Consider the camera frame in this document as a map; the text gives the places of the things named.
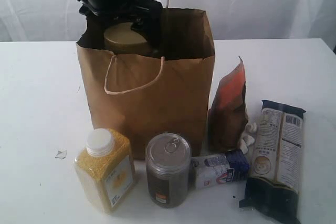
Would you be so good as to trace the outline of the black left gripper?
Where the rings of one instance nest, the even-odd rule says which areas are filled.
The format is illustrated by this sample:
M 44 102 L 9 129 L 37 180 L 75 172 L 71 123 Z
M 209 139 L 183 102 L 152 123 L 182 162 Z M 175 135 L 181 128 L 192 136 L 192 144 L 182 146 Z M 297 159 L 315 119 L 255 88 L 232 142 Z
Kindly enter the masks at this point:
M 79 13 L 85 16 L 124 17 L 134 20 L 131 29 L 146 41 L 146 52 L 153 56 L 161 41 L 161 14 L 163 6 L 155 0 L 77 0 L 82 6 Z

